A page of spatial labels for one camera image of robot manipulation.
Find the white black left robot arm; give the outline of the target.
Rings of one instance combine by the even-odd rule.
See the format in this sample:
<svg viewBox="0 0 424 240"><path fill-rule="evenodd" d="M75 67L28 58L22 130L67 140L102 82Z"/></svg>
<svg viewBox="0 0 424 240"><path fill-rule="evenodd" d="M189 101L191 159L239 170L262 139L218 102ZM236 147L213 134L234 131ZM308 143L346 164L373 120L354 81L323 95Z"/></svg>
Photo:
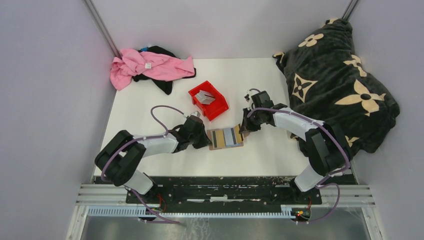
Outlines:
<svg viewBox="0 0 424 240"><path fill-rule="evenodd" d="M138 197L149 204L156 200L158 191L154 181L138 170L143 158L179 153L190 145L201 149L211 144L203 121L190 115L183 124L168 129L164 135L135 136L121 130L97 154L94 163L101 170L104 182L135 190Z"/></svg>

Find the red plastic bin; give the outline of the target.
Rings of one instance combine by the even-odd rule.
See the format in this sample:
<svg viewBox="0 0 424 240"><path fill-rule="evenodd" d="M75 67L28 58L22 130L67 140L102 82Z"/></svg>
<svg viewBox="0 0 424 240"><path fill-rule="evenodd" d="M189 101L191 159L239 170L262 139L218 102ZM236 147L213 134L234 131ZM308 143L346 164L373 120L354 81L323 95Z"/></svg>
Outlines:
<svg viewBox="0 0 424 240"><path fill-rule="evenodd" d="M189 90L188 94L191 96L192 103L209 121L213 121L229 110L225 97L209 81L204 81Z"/></svg>

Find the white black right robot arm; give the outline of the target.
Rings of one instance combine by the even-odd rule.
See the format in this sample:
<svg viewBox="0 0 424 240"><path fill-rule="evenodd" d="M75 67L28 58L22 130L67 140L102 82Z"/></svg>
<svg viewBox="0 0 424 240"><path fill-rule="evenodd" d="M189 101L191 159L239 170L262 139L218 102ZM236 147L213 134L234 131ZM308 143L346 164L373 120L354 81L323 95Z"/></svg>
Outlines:
<svg viewBox="0 0 424 240"><path fill-rule="evenodd" d="M350 167L353 154L339 125L307 117L282 103L274 104L266 91L252 88L244 98L248 105L243 109L241 134L270 125L305 143L309 164L291 183L288 196L293 203L302 204L309 198L309 190Z"/></svg>

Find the tan leather card holder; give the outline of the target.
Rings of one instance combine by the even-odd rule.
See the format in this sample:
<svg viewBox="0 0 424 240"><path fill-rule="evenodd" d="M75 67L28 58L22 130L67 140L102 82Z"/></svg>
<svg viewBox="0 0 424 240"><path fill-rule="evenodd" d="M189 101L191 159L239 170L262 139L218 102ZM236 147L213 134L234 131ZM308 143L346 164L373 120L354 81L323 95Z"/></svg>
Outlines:
<svg viewBox="0 0 424 240"><path fill-rule="evenodd" d="M211 145L209 146L211 151L244 146L244 136L240 134L240 125L209 129L206 133L211 141Z"/></svg>

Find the gold credit card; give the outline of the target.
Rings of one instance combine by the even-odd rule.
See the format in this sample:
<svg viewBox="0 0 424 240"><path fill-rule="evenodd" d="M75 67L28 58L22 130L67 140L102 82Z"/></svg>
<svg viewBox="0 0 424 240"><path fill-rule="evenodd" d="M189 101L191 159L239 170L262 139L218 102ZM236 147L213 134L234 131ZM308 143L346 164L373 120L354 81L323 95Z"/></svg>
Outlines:
<svg viewBox="0 0 424 240"><path fill-rule="evenodd" d="M240 134L240 124L236 125L233 130L236 144L241 145L244 141L244 136Z"/></svg>
<svg viewBox="0 0 424 240"><path fill-rule="evenodd" d="M211 137L213 149L223 149L226 146L224 131L222 129L212 130Z"/></svg>

